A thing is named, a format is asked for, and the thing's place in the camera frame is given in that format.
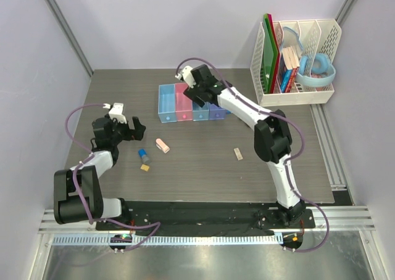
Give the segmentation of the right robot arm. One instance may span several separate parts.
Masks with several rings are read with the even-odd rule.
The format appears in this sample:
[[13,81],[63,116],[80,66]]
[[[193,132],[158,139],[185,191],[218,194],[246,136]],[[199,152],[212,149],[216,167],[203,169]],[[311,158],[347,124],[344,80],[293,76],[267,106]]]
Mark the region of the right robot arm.
[[306,205],[291,166],[293,140],[285,114],[257,105],[229,82],[214,77],[206,64],[185,66],[175,77],[188,85],[183,94],[194,103],[228,110],[253,130],[254,151],[268,165],[275,184],[279,221],[287,228],[298,224]]

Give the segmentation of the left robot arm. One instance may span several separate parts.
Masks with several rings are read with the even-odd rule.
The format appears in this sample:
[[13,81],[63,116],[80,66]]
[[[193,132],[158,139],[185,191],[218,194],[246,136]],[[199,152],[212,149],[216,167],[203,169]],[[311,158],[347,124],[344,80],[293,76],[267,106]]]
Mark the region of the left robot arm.
[[120,123],[106,115],[92,122],[94,138],[92,153],[78,165],[54,174],[54,218],[58,224],[110,218],[119,230],[131,224],[131,214],[123,198],[104,198],[99,177],[110,170],[119,158],[118,145],[122,141],[140,141],[146,127],[138,117],[129,123]]

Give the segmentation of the pink drawer box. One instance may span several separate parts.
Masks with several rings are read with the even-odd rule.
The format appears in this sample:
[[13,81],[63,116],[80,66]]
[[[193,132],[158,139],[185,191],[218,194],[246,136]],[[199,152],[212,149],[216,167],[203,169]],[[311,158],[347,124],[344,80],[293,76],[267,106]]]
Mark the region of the pink drawer box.
[[186,83],[175,84],[175,113],[177,121],[191,121],[193,119],[192,101],[183,94],[187,87]]

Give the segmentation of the pink eraser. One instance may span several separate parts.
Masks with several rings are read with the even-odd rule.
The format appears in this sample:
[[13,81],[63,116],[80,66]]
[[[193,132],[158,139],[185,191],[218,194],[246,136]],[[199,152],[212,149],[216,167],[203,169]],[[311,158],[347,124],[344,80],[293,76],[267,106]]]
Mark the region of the pink eraser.
[[165,154],[170,151],[169,146],[161,138],[156,139],[156,146]]

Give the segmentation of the purple drawer box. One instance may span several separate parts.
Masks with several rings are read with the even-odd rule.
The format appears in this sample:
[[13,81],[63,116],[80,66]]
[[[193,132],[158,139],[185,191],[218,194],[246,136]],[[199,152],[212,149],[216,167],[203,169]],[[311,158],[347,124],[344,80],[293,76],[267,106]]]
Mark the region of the purple drawer box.
[[223,120],[226,114],[226,109],[218,107],[215,104],[209,104],[209,120]]

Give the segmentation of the light blue drawer box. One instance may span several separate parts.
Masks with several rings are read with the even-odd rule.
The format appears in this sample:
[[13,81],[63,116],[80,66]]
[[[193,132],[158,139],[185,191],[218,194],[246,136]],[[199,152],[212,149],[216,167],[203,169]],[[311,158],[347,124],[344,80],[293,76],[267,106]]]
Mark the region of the light blue drawer box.
[[158,116],[162,123],[173,123],[177,121],[174,84],[163,84],[159,86]]

